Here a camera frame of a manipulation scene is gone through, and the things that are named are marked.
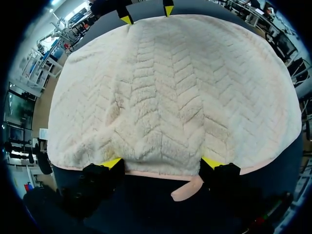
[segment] laboratory room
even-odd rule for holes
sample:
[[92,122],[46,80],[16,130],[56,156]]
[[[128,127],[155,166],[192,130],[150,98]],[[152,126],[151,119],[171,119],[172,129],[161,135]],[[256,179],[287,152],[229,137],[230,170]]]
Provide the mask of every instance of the laboratory room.
[[312,61],[274,2],[47,1],[2,101],[2,162],[32,222],[283,233],[312,187]]

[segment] black clamp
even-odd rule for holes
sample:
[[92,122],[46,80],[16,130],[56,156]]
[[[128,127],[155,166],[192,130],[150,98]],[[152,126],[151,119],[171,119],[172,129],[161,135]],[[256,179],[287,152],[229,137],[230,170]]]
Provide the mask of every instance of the black clamp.
[[126,7],[125,5],[122,5],[122,4],[119,5],[119,6],[116,8],[116,11],[117,11],[117,13],[118,13],[119,18],[120,18],[122,21],[126,22],[126,23],[129,24],[129,25],[134,24],[133,19],[132,19],[131,15],[130,15],[130,13],[129,13],[129,11],[127,10],[127,7]]
[[163,0],[162,1],[163,7],[164,7],[164,12],[166,17],[169,17],[169,15],[172,12],[172,9],[174,8],[174,1],[173,0]]
[[200,161],[199,176],[212,196],[226,203],[242,221],[239,233],[274,233],[272,223],[278,221],[289,208],[293,196],[284,193],[264,199],[259,188],[251,188],[241,179],[240,168],[230,163],[212,168]]
[[61,189],[63,209],[79,219],[91,216],[103,199],[112,196],[124,175],[123,159],[112,168],[90,164],[83,169],[77,186]]

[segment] floor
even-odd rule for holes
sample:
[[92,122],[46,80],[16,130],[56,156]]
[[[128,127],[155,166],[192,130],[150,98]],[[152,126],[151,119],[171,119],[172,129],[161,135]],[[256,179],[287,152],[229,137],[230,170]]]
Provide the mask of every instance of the floor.
[[[58,60],[58,63],[60,65],[64,65],[67,58],[67,55],[64,53]],[[33,116],[33,138],[39,137],[40,128],[48,128],[52,96],[57,85],[58,78],[59,76],[57,78],[49,78],[41,97],[36,100]]]

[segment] table surface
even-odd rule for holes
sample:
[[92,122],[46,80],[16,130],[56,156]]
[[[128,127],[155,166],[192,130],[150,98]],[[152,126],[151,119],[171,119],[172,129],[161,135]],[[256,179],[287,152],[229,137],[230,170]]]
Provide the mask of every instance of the table surface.
[[242,8],[244,8],[245,10],[249,11],[251,14],[255,15],[256,17],[258,17],[259,19],[265,21],[266,23],[268,23],[270,26],[274,27],[275,29],[279,30],[280,29],[275,25],[273,24],[271,21],[269,21],[267,18],[265,18],[263,15],[261,15],[260,13],[256,12],[254,9],[252,9],[250,6],[248,5],[244,5],[243,3],[241,2],[237,2],[235,0],[228,0]]
[[78,22],[76,22],[74,25],[71,26],[71,28],[73,29],[73,28],[77,27],[78,25],[80,25],[82,22],[84,22],[85,20],[87,20],[91,16],[93,16],[92,12],[88,13],[87,15],[85,15],[84,17],[79,19]]
[[[145,1],[129,5],[127,9],[134,22],[164,16],[160,1]],[[189,0],[175,1],[172,14],[207,15],[255,32],[241,18],[209,1],[192,0],[192,4]],[[81,48],[98,36],[123,25],[125,23],[117,13],[111,12],[95,22],[78,46]],[[298,180],[302,150],[300,135],[276,160],[243,175],[242,179],[251,186],[261,188],[264,196],[293,192]],[[76,184],[81,172],[54,167],[54,174],[61,188]],[[204,187],[186,201],[174,202],[171,192],[184,184],[185,181],[127,175],[112,199],[102,201],[96,212],[84,223],[107,234],[232,234],[239,228],[240,220],[231,215],[222,201],[211,197]]]

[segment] fluffy towel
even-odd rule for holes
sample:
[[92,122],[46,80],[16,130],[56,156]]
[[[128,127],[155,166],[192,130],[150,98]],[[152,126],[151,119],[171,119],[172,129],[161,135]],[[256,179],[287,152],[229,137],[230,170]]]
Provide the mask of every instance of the fluffy towel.
[[202,156],[241,168],[276,158],[301,131],[290,75],[269,44],[220,19],[143,19],[67,60],[49,118],[48,154],[82,169],[197,175]]

